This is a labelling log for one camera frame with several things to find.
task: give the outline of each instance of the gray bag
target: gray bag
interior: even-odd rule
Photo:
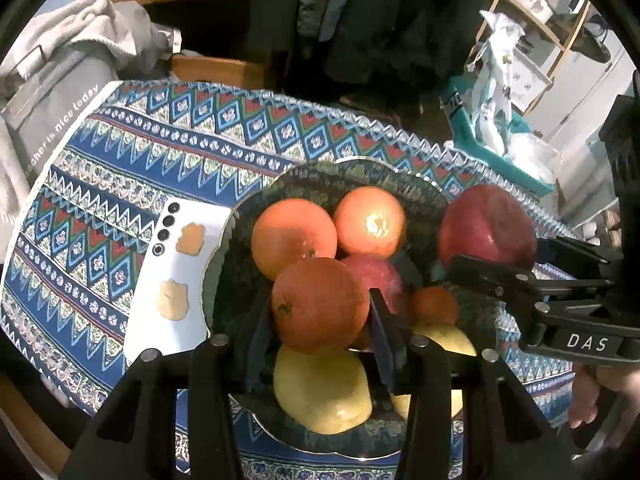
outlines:
[[[117,79],[106,47],[77,43],[57,49],[20,86],[2,117],[30,186],[84,107],[105,84]]]

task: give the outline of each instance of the screw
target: screw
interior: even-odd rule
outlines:
[[[482,350],[482,358],[490,363],[495,363],[500,358],[500,356],[498,355],[498,352],[496,352],[492,348],[485,348],[484,350]]]
[[[211,344],[213,346],[225,346],[229,343],[229,337],[226,334],[214,334],[211,336]]]
[[[549,307],[548,304],[546,304],[544,301],[536,301],[534,307],[538,312],[542,312],[542,314],[548,314],[548,312],[551,310],[551,307]]]
[[[424,348],[429,344],[429,338],[421,334],[414,334],[411,336],[411,344],[418,348]]]
[[[140,354],[140,359],[142,359],[145,363],[150,363],[159,355],[160,351],[156,348],[147,348],[146,350],[142,351],[142,354]]]

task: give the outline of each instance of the human hand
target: human hand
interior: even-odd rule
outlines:
[[[620,422],[607,438],[607,445],[619,447],[640,413],[640,369],[629,367],[598,367],[596,377],[583,365],[574,364],[575,379],[573,397],[569,407],[569,425],[575,429],[582,423],[589,424],[598,415],[596,402],[600,386],[619,392],[627,398]]]

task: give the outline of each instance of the tablecloth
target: tablecloth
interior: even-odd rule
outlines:
[[[430,177],[453,199],[490,182],[536,221],[538,235],[571,235],[535,199],[452,147],[353,113],[214,83],[108,85],[62,140],[31,192],[2,281],[0,325],[16,348],[94,414],[127,368],[122,345],[155,222],[179,196],[234,206],[306,160],[365,155]],[[551,267],[541,277],[568,278]],[[524,354],[500,311],[498,349],[548,418],[566,408],[571,365]],[[359,462],[290,449],[232,405],[247,478],[385,480],[397,456]],[[177,400],[177,466],[188,471],[186,393]],[[454,425],[454,440],[462,433]],[[462,469],[454,454],[451,478]]]

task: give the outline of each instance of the orange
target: orange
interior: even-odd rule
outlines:
[[[251,232],[251,254],[260,272],[275,280],[300,258],[335,258],[334,223],[319,205],[287,198],[270,205]]]
[[[369,313],[369,291],[344,263],[303,258],[277,277],[271,290],[276,332],[304,354],[345,348]]]
[[[398,200],[377,187],[359,187],[347,194],[334,213],[338,243],[349,254],[388,258],[404,234],[404,211]]]
[[[455,324],[459,312],[456,299],[441,286],[426,286],[416,290],[409,301],[412,324],[438,320]]]

